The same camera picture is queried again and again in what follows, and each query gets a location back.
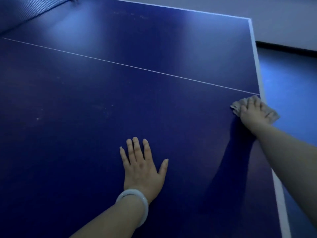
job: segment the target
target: person's left arm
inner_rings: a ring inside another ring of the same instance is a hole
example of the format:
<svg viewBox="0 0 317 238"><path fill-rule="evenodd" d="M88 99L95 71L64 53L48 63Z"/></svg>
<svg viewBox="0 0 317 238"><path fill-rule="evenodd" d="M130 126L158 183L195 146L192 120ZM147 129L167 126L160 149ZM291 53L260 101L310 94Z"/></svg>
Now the person's left arm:
<svg viewBox="0 0 317 238"><path fill-rule="evenodd" d="M160 193L167 172L168 159L165 159L157 172L149 143L143 140L144 156L139 141L133 138L126 141L129 159L120 147L125 169L124 190L137 189L148 201L148 205ZM141 222L145 212L142 200L135 195L123 197L116 204L94 218L70 238L130 238Z"/></svg>

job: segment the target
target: gray rag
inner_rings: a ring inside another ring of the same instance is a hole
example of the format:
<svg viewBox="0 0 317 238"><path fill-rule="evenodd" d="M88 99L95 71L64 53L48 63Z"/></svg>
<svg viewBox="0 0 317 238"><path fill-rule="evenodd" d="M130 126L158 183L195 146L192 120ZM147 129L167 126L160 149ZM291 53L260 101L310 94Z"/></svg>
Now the gray rag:
<svg viewBox="0 0 317 238"><path fill-rule="evenodd" d="M239 101L236 101L234 102L230 107L233 108L233 113L235 115L237 115L238 117L240 117L240 108L242 105L244 106L247 106L248 104L248 100L250 98L252 99L256 99L256 95L253 95L249 98L244 98L244 99L241 99ZM280 116L278 115L278 113L274 110L274 109L271 109L269 106L267 106L266 104L265 105L265 116L267 116L268 114L272 113L273 112L273 115L272 115L272 119L270 120L270 124L273 124L276 120L278 120L280 118Z"/></svg>

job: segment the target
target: baseboard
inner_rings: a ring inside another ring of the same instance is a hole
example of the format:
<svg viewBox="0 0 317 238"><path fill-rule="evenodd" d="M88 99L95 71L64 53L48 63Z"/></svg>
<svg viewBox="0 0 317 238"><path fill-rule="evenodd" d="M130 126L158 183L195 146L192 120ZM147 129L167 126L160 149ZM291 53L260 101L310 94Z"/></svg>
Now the baseboard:
<svg viewBox="0 0 317 238"><path fill-rule="evenodd" d="M294 53L294 54L298 54L302 56L317 58L317 51L312 51L312 50L307 50L302 48L288 47L288 46L272 44L272 43L267 43L262 41L256 41L256 46L260 48L266 48L266 49L282 51L286 53Z"/></svg>

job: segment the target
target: person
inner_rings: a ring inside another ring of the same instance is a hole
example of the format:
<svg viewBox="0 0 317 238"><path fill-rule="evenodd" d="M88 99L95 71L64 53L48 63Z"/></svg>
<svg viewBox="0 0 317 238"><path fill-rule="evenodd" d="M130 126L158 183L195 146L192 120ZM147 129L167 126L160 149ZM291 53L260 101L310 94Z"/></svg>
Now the person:
<svg viewBox="0 0 317 238"><path fill-rule="evenodd" d="M259 140L272 169L317 227L317 148L270 125L272 114L265 116L264 109L265 105L259 98L249 99L247 106L241 107L241 121ZM134 148L131 139L126 144L129 159L120 147L125 169L124 190L140 191L150 205L163 187L168 159L163 161L157 172L146 139L143 140L144 155L136 137L133 138ZM146 209L139 196L124 196L71 238L131 237L140 225Z"/></svg>

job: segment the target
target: white line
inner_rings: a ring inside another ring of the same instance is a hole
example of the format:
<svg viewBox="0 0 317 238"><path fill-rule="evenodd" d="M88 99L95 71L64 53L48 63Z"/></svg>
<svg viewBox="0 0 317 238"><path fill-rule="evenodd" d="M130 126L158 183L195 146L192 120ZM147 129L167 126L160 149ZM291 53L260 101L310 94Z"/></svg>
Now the white line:
<svg viewBox="0 0 317 238"><path fill-rule="evenodd" d="M184 9L184 8L179 8L179 7L168 7L168 6L162 6L162 5L150 4L150 3L144 3L144 2L137 2L137 1L128 1L128 0L117 0L117 1L125 1L125 2L131 2L131 3L137 3L137 4L144 4L144 5L150 5L150 6L156 6L156 7L167 7L167 8L173 8L173 9L178 9L178 10L184 10L184 11L200 12L200 13L207 13L207 14L219 15L219 16L226 16L226 17L234 17L234 18L247 19L247 20L250 19L250 18L248 18L248 17L230 16L230 15L219 14L219 13L196 11L196 10Z"/></svg>
<svg viewBox="0 0 317 238"><path fill-rule="evenodd" d="M253 31L253 25L252 25L251 19L249 20L249 27L250 27L254 61L256 65L256 74L257 74L258 83L259 83L260 96L261 96L261 100L264 103L267 103L265 98L264 85L262 82L262 75L260 71L260 62L259 62L259 57L257 54L256 40L254 37L254 31ZM276 197L277 211L279 215L282 238L291 238L292 235L291 235L291 230L290 230L289 222L288 222L283 186L281 181L276 176L273 170L272 170L272 175L273 175L273 183L274 183L274 189L275 189L275 197Z"/></svg>
<svg viewBox="0 0 317 238"><path fill-rule="evenodd" d="M182 79L186 79L186 80L190 80L190 81L194 81L194 82L200 82L200 83L204 83L204 84L209 84L209 85L213 85L213 86L220 87L220 88L227 88L227 89L240 91L240 92L244 92L244 93L248 93L248 94L259 95L259 94L251 93L251 92L244 91L244 90L239 90L239 89L235 89L235 88L229 88L229 87L225 87L225 86L221 86L221 85L217 85L217 84L212 84L212 83L208 83L208 82L202 82L202 81L198 81L198 80L194 80L194 79L190 79L190 78L183 78L183 77L180 77L180 76L175 76L175 75L171 75L171 74L165 74L165 73L161 73L161 72L157 72L157 71L153 71L153 70L148 70L148 69L145 69L145 68L138 68L138 67L122 64L122 63L111 62L111 61L107 61L107 60L103 60L103 59L99 59L99 58L94 58L94 57L89 57L89 56L85 56L85 55L81 55L81 54L77 54L77 53L66 52L66 51L62 51L62 50L58 50L58 49L54 49L54 48L50 48L50 47L44 47L44 46L35 45L35 44L22 42L22 41L17 41L17 40L5 38L5 37L3 37L3 39L10 40L10 41L15 41L15 42L20 42L20 43L24 43L24 44L28 44L28 45L32 45L32 46L36 46L36 47L43 47L43 48L47 48L47 49L51 49L51 50L55 50L55 51L59 51L59 52L63 52L63 53L69 53L69 54L73 54L73 55L77 55L77 56L81 56L81 57L92 58L92 59L96 59L96 60L100 60L100 61L104 61L104 62L119 64L119 65L130 67L130 68L137 68L137 69L141 69L141 70L145 70L145 71L149 71L149 72L153 72L153 73L163 74L163 75L172 76L172 77L176 77L176 78L182 78Z"/></svg>

